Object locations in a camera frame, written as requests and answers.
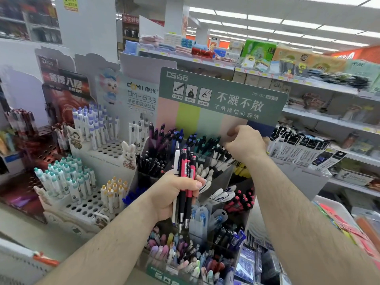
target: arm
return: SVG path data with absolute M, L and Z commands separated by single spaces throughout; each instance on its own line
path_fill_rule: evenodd
M 167 172 L 36 285 L 124 284 L 155 223 L 171 216 L 171 203 L 180 188 L 198 196 L 205 183 L 203 178 L 192 180 Z
M 377 283 L 380 272 L 373 261 L 334 228 L 266 155 L 260 133 L 243 125 L 234 133 L 236 139 L 225 147 L 248 167 L 269 237 L 292 283 Z

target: right hand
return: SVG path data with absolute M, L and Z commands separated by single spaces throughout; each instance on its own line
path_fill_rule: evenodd
M 232 157 L 239 162 L 247 163 L 250 158 L 266 157 L 266 141 L 268 137 L 261 137 L 259 131 L 247 125 L 238 125 L 231 128 L 227 135 L 235 136 L 234 141 L 227 142 L 224 147 L 231 153 Z

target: white rabbit figure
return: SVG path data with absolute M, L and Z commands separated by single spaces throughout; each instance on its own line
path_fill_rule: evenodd
M 121 147 L 125 158 L 123 165 L 134 170 L 136 167 L 136 146 L 133 144 L 128 146 L 128 143 L 123 141 L 121 142 Z

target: green package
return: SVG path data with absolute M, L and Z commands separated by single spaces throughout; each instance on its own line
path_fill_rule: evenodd
M 241 57 L 247 55 L 253 56 L 256 60 L 272 61 L 274 51 L 276 51 L 277 45 L 270 42 L 260 42 L 251 39 L 247 39 Z

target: forearm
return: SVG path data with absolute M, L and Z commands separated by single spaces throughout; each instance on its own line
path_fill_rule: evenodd
M 294 285 L 375 284 L 380 273 L 267 156 L 246 162 L 268 235 Z
M 156 220 L 144 193 L 37 284 L 124 284 Z

